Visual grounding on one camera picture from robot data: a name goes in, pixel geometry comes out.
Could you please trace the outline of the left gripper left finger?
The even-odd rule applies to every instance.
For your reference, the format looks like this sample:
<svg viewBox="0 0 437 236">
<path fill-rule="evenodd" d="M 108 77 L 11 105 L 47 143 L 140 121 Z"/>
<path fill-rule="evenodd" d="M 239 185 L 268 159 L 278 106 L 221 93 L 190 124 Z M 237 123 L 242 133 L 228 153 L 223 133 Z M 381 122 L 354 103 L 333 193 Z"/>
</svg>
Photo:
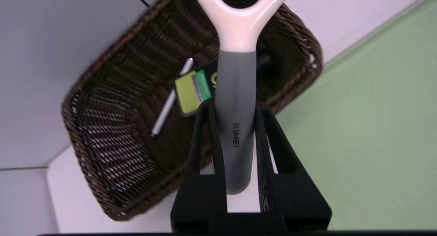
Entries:
<svg viewBox="0 0 437 236">
<path fill-rule="evenodd" d="M 214 174 L 200 174 L 203 126 L 209 126 Z M 214 99 L 203 101 L 195 118 L 185 176 L 170 213 L 173 232 L 221 232 L 227 215 L 225 168 Z"/>
</svg>

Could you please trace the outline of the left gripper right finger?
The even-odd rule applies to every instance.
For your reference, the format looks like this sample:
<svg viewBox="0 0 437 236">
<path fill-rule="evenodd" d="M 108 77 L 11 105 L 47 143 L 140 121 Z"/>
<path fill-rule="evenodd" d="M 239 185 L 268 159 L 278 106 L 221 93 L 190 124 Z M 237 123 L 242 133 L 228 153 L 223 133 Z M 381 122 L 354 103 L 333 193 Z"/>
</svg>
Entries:
<svg viewBox="0 0 437 236">
<path fill-rule="evenodd" d="M 259 204 L 283 217 L 288 231 L 327 230 L 332 210 L 265 104 L 254 118 Z"/>
</svg>

